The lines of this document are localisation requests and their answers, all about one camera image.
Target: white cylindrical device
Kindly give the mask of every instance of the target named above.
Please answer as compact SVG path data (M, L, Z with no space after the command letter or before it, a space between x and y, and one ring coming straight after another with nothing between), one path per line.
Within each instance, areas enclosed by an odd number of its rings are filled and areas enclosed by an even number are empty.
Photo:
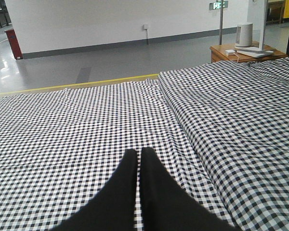
M252 45L252 23L239 23L236 28L236 47L244 48Z

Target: metal pole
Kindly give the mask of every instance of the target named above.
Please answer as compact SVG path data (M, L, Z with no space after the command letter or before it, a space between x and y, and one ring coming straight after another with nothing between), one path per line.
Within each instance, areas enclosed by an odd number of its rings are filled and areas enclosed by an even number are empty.
M265 35L265 26L266 26L266 14L267 14L267 6L268 0L263 0L263 20L262 20L262 28L260 31L260 39L259 39L259 50L264 50L264 35Z
M222 36L223 36L223 0L221 0L221 10L220 10L220 42L219 45L222 44Z

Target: red trash bin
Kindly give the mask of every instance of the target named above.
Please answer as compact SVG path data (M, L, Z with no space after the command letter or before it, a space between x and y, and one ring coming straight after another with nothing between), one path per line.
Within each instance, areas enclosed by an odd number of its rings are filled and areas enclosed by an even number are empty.
M15 31L12 29L12 30L5 31L5 33L8 37L9 42L10 42L10 46L11 46L14 58L15 59L23 59L23 54L21 53Z

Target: black and white gingham fabric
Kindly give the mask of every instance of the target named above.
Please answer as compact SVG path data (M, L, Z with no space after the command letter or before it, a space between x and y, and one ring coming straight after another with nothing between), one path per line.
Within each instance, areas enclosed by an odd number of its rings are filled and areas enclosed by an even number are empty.
M289 57L205 64L159 80L235 223L289 230Z
M158 81L148 79L0 100L0 230L54 227L96 195L126 149L142 147L156 149L182 188L232 223ZM143 228L138 189L135 227Z

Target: white wall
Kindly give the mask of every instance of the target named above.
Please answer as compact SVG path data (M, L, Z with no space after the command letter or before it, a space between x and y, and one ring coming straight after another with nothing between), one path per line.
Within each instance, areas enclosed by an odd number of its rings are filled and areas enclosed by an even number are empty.
M6 0L22 53L187 34L219 28L215 0ZM229 0L224 28L248 16L250 0Z

